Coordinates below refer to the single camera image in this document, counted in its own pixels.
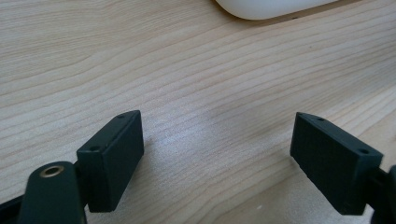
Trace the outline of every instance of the hole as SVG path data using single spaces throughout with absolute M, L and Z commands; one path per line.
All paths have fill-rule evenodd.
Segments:
M 359 149 L 359 152 L 361 152 L 363 154 L 369 154 L 370 153 L 369 150 L 363 149 L 363 148 Z
M 41 171 L 40 176 L 44 178 L 53 177 L 60 174 L 64 170 L 63 166 L 55 165 Z
M 90 151 L 97 151 L 99 148 L 99 146 L 90 147 Z

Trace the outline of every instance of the white mouse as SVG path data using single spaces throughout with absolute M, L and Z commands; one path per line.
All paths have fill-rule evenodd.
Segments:
M 226 11 L 246 20 L 266 20 L 337 0 L 216 0 Z

